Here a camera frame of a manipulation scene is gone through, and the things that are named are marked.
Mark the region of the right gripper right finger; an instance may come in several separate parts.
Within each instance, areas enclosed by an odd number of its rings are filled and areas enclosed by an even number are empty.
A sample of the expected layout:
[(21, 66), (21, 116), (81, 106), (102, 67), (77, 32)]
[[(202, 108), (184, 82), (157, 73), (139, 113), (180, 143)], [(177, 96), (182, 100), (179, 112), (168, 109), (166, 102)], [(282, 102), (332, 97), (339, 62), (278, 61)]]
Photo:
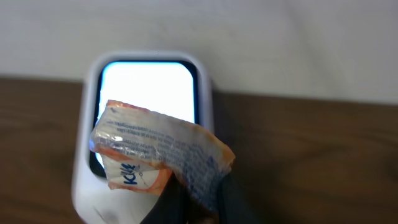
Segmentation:
[(221, 224), (261, 224), (249, 208), (232, 174), (226, 175), (220, 182), (217, 199)]

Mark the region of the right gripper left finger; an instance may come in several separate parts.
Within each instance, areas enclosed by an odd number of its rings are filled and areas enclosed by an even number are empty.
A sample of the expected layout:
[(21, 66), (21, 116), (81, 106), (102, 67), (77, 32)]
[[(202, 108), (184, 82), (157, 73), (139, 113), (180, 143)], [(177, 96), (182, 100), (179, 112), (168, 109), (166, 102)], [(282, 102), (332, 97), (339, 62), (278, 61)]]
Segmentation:
[(175, 174), (170, 176), (160, 197), (141, 224), (186, 224), (188, 195)]

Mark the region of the small orange snack box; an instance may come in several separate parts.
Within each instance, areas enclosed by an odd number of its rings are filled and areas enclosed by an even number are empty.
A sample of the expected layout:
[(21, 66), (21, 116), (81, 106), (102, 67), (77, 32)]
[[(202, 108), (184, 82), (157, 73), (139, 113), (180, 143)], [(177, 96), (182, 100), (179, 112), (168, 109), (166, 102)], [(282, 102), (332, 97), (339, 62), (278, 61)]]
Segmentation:
[(108, 186), (160, 195), (175, 175), (190, 196), (217, 212), (217, 188), (231, 171), (232, 150), (202, 126), (109, 100), (90, 134)]

